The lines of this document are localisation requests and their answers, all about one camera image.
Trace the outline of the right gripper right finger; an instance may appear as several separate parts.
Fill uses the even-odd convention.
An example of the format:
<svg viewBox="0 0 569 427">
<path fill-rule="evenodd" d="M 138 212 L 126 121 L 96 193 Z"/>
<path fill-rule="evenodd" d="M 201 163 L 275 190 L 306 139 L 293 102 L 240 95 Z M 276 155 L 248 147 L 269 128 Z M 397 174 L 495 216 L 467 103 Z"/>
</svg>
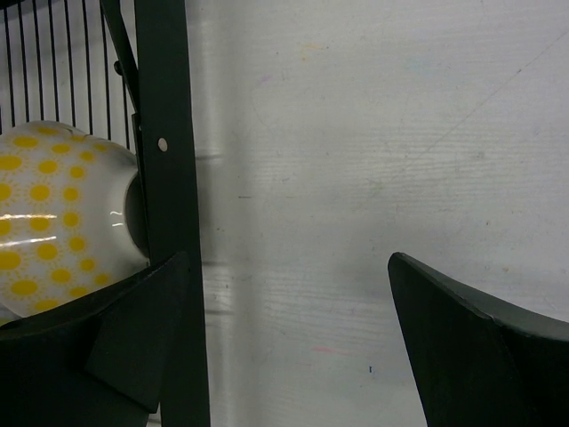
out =
<svg viewBox="0 0 569 427">
<path fill-rule="evenodd" d="M 429 426 L 566 426 L 568 325 L 403 253 L 389 283 Z"/>
</svg>

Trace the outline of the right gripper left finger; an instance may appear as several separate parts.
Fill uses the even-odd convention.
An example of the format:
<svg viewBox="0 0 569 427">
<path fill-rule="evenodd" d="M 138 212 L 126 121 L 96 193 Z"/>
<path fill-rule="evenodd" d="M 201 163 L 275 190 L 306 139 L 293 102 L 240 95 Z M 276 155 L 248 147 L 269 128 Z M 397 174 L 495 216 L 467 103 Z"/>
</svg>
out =
<svg viewBox="0 0 569 427">
<path fill-rule="evenodd" d="M 114 285 L 1 328 L 3 426 L 144 426 L 189 279 L 177 253 Z"/>
</svg>

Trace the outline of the white bowl yellow sun dots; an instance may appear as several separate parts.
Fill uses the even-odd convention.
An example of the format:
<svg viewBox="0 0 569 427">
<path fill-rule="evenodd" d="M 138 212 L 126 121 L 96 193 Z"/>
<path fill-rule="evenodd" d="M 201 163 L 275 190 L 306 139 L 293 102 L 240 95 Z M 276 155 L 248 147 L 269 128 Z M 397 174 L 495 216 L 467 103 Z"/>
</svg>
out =
<svg viewBox="0 0 569 427">
<path fill-rule="evenodd" d="M 136 156 L 54 121 L 1 136 L 1 304 L 24 318 L 149 264 Z"/>
</svg>

